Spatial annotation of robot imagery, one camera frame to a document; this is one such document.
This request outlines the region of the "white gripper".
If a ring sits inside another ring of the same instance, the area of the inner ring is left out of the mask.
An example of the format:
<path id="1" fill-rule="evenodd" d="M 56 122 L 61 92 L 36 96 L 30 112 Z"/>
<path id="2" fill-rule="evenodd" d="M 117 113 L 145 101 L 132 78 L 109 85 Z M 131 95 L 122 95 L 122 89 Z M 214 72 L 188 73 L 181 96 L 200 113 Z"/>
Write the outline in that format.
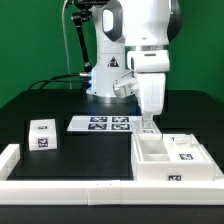
<path id="1" fill-rule="evenodd" d="M 153 125 L 153 115 L 160 115 L 164 105 L 165 82 L 164 73 L 136 73 L 137 99 L 142 113 L 142 126 Z"/>

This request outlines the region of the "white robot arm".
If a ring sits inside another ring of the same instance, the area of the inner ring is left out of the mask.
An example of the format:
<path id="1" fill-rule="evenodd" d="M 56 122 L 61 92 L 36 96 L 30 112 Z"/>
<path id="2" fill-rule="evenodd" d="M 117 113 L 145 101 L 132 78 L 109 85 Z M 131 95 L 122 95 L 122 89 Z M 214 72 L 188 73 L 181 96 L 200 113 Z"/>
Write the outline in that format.
<path id="1" fill-rule="evenodd" d="M 74 0 L 74 5 L 77 31 L 89 20 L 96 31 L 97 63 L 92 66 L 83 55 L 91 74 L 88 96 L 112 103 L 134 95 L 142 126 L 150 127 L 164 105 L 167 46 L 183 23 L 178 0 Z"/>

